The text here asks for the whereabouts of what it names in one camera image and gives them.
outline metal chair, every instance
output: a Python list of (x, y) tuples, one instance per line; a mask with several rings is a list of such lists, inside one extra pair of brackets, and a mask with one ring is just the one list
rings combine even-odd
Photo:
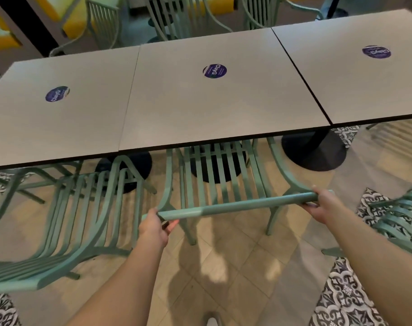
[[(127, 168), (120, 170), (122, 162)], [(51, 182), (55, 191), (37, 251), (20, 262), (0, 261), (0, 293), (38, 290), (63, 276), (79, 279), (79, 274), (72, 272), (79, 263), (102, 254), (129, 254), (131, 247), (121, 248), (118, 242), (124, 184), (138, 183), (132, 246), (138, 238), (144, 189), (152, 194), (156, 194), (156, 189), (144, 181), (128, 157), (116, 157), (111, 172), (70, 175), (59, 180), (40, 168), (21, 169), (2, 197), (0, 219), (28, 172)]]
[(210, 33), (212, 20), (227, 32), (233, 32), (212, 14), (207, 0), (145, 0), (150, 17), (161, 41), (205, 36)]
[[(273, 197), (272, 187), (268, 181), (268, 176), (262, 161), (257, 153), (257, 139), (253, 140), (253, 142), (244, 140), (242, 142), (236, 141), (222, 144), (201, 145), (191, 148), (186, 147), (184, 148), (183, 153), (180, 149), (176, 149), (176, 154), (179, 160), (181, 197), (181, 209), (176, 209), (170, 204), (171, 193), (173, 190), (173, 150), (169, 149), (167, 150), (165, 191), (158, 206), (158, 215), (163, 220), (180, 219), (180, 226), (184, 230), (189, 243), (195, 245), (196, 238), (189, 232), (187, 218), (257, 208), (269, 208), (271, 216), (266, 228), (266, 234), (270, 235), (281, 207), (293, 203), (316, 201), (317, 195), (308, 187), (299, 183), (287, 169), (279, 148), (275, 143), (274, 137), (269, 137), (267, 140), (281, 175), (290, 185), (290, 188), (283, 194), (283, 196)], [(244, 158), (246, 155), (248, 155), (250, 160), (247, 168)], [(194, 201), (191, 174), (191, 170), (194, 167), (197, 175), (199, 199), (197, 206)], [(219, 181), (215, 180), (214, 169), (215, 173), (218, 171)], [(241, 171), (243, 187), (240, 185), (236, 176), (236, 169), (238, 172)], [(231, 178), (234, 201), (231, 201), (232, 198), (227, 190), (225, 179), (226, 172), (230, 173), (229, 176)], [(207, 179), (203, 178), (203, 173), (207, 175)], [(252, 190), (250, 185), (249, 173), (254, 180), (254, 190)], [(204, 179), (209, 181), (210, 204), (205, 195)], [(220, 183), (218, 190), (221, 191), (223, 199), (222, 203), (218, 202), (216, 182)]]
[[(400, 198), (374, 202), (369, 207), (390, 207), (372, 228), (412, 254), (412, 187)], [(324, 255), (345, 257), (339, 247), (323, 249), (322, 252)]]
[(279, 6), (282, 2), (289, 4), (292, 9), (314, 12), (318, 15), (319, 19), (324, 19), (319, 9), (298, 5), (289, 0), (241, 0), (245, 14), (244, 26), (246, 29), (260, 29), (275, 26)]
[[(63, 176), (71, 176), (73, 174), (78, 175), (79, 172), (81, 171), (83, 161), (73, 161), (70, 163), (63, 163), (63, 164), (50, 164), (50, 165), (43, 165), (43, 166), (38, 166), (37, 168), (39, 169), (47, 169), (47, 168), (54, 168), (58, 170)], [(70, 165), (75, 168), (75, 172), (71, 173), (69, 170), (67, 170), (64, 166), (65, 165)], [(18, 172), (20, 172), (23, 168), (15, 168), (15, 169), (9, 169), (9, 170), (2, 170), (0, 171), (0, 188), (6, 188), (8, 186), (8, 183), (10, 179), (5, 179), (2, 177), (5, 177), (7, 175), (8, 177), (11, 177)], [(23, 177), (22, 180), (26, 180), (28, 176), (32, 173), (26, 173)], [(28, 189), (34, 189), (34, 188), (39, 188), (43, 186), (50, 186), (53, 185), (51, 181), (40, 181), (40, 182), (34, 182), (34, 183), (28, 183), (28, 184), (21, 184), (17, 188), (17, 193), (20, 193), (21, 195), (30, 198), (34, 200), (35, 202), (38, 202), (40, 204), (44, 204), (45, 201), (41, 199), (40, 197), (37, 197), (35, 194), (31, 193), (28, 191)]]
[(85, 4), (87, 23), (84, 31), (76, 39), (52, 50), (49, 57), (57, 55), (67, 46), (78, 42), (87, 33), (94, 37), (100, 50), (112, 49), (117, 46), (121, 33), (119, 9), (92, 0), (85, 0)]

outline black table base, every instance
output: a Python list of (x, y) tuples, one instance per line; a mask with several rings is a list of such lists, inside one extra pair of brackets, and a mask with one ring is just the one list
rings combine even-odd
[(294, 163), (317, 172), (336, 169), (346, 158), (345, 144), (330, 129), (285, 135), (282, 147)]
[[(131, 153), (126, 154), (129, 159), (132, 161), (135, 168), (138, 170), (139, 174), (146, 179), (150, 175), (150, 171), (152, 170), (152, 156), (148, 152), (139, 152), (139, 153)], [(115, 157), (111, 158), (103, 158), (100, 159), (99, 163), (96, 166), (96, 172), (103, 172), (105, 170), (111, 170)], [(127, 168), (125, 163), (120, 165), (120, 169)], [(137, 183), (126, 183), (124, 186), (123, 193), (129, 193), (137, 188)]]
[[(224, 147), (222, 144), (220, 144), (221, 150), (224, 150)], [(210, 145), (210, 150), (211, 152), (214, 151), (214, 146), (213, 144)], [(194, 154), (194, 148), (191, 148), (191, 154)], [(242, 152), (242, 155), (244, 156), (244, 163), (247, 161), (247, 156), (245, 152)], [(236, 176), (241, 174), (241, 167), (239, 165), (239, 160), (238, 160), (238, 154), (236, 152), (232, 153), (232, 158), (233, 158), (233, 164), (235, 166), (235, 172)], [(223, 168), (224, 168), (224, 177), (225, 181), (229, 182), (232, 180), (230, 176), (230, 169), (229, 169), (229, 162), (227, 160), (226, 155), (222, 155), (221, 157), (223, 161)], [(220, 173), (218, 172), (218, 162), (216, 160), (216, 156), (211, 156), (212, 160), (212, 170), (213, 170), (213, 180), (215, 184), (220, 183)], [(202, 175), (203, 175), (203, 181), (209, 183), (209, 174), (207, 171), (207, 164), (206, 164), (206, 157), (200, 157), (200, 161), (202, 164)], [(194, 158), (191, 159), (191, 173), (197, 177), (197, 165), (196, 165), (196, 160)]]

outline circular sticker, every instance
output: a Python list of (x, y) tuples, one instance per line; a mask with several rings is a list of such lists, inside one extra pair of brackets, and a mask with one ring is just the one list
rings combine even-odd
[(70, 93), (70, 88), (66, 86), (56, 87), (46, 94), (48, 102), (57, 102), (62, 100)]
[(221, 78), (222, 76), (225, 76), (226, 73), (227, 68), (221, 64), (212, 64), (203, 69), (203, 74), (211, 79)]
[(363, 54), (372, 58), (388, 58), (392, 52), (382, 46), (366, 46), (362, 49)]

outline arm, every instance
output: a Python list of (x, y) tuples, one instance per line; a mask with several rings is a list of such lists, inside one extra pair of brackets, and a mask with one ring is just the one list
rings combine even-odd
[(327, 225), (381, 315), (390, 325), (412, 325), (412, 255), (367, 226), (331, 192), (313, 191), (319, 206), (302, 207)]
[(146, 326), (153, 286), (168, 235), (151, 209), (139, 226), (137, 245), (115, 274), (79, 309), (67, 326)]

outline tile floor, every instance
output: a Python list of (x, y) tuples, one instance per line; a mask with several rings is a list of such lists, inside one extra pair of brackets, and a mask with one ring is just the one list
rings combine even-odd
[[(275, 192), (282, 194), (287, 185), (265, 140), (259, 151)], [(145, 209), (157, 205), (165, 179), (165, 154), (157, 151), (152, 157), (149, 180), (158, 194), (146, 195)], [(84, 172), (96, 162), (88, 161)], [(352, 209), (366, 187), (399, 196), (412, 185), (412, 120), (361, 129), (336, 170), (317, 173), (288, 164), (302, 182), (333, 189)], [(36, 192), (51, 195), (50, 189)], [(14, 198), (0, 222), (0, 259), (33, 252), (46, 208)], [(161, 259), (148, 326), (201, 325), (211, 310), (222, 314), (226, 326), (307, 325), (334, 261), (320, 249), (334, 246), (335, 240), (297, 206), (284, 209), (273, 234), (266, 236), (268, 215), (260, 209), (195, 220), (196, 246), (177, 227)], [(78, 281), (63, 278), (37, 292), (13, 293), (21, 323), (63, 325), (122, 262), (121, 257), (100, 256), (75, 269), (82, 275)]]

